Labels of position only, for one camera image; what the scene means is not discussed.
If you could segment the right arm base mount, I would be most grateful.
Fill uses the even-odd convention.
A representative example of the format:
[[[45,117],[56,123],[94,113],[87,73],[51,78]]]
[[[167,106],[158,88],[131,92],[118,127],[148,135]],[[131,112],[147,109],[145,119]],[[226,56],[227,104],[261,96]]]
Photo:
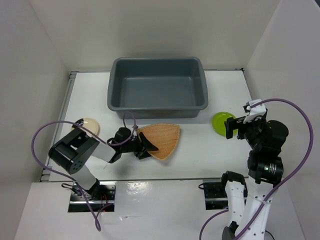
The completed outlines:
[[[207,211],[228,209],[228,197],[220,178],[204,179],[198,188],[203,191]]]

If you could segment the orange woven triangular basket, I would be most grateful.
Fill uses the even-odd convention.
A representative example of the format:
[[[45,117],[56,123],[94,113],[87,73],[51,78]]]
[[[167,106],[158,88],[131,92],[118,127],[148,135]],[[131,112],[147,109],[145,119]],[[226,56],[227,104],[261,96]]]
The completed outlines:
[[[157,123],[147,125],[137,129],[138,136],[141,140],[140,133],[158,150],[147,150],[146,152],[152,157],[164,161],[175,150],[180,138],[180,126],[178,124]]]

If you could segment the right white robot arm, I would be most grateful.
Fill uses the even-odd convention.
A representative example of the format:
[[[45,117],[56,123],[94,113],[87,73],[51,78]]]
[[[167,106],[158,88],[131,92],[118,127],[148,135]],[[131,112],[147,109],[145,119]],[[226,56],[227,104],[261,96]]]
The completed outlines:
[[[224,240],[263,240],[273,198],[269,192],[281,182],[284,166],[279,154],[289,135],[288,128],[276,120],[257,116],[245,123],[244,117],[228,118],[224,125],[226,138],[246,140],[251,147],[247,167],[248,179],[240,173],[226,171],[219,184],[220,193],[228,199],[228,225]]]

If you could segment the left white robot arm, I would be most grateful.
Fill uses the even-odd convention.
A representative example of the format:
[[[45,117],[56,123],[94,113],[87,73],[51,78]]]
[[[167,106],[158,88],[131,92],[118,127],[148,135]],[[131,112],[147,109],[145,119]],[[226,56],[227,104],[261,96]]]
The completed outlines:
[[[94,200],[103,195],[106,188],[85,165],[91,156],[112,164],[124,153],[133,153],[141,160],[150,157],[149,152],[158,150],[142,132],[134,135],[127,127],[119,128],[107,144],[75,128],[50,148],[48,156],[82,187],[83,196]]]

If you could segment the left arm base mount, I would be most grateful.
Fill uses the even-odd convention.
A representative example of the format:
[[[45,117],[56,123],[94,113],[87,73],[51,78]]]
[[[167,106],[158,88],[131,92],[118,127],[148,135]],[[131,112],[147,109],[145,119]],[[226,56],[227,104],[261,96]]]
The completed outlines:
[[[81,195],[79,188],[73,184],[62,183],[61,187],[71,190],[68,212],[69,213],[84,213],[89,212],[89,207]],[[85,192],[89,205],[92,210],[97,213],[113,212],[115,209],[115,196],[116,196],[116,182],[115,181],[101,181],[100,189],[94,196]]]

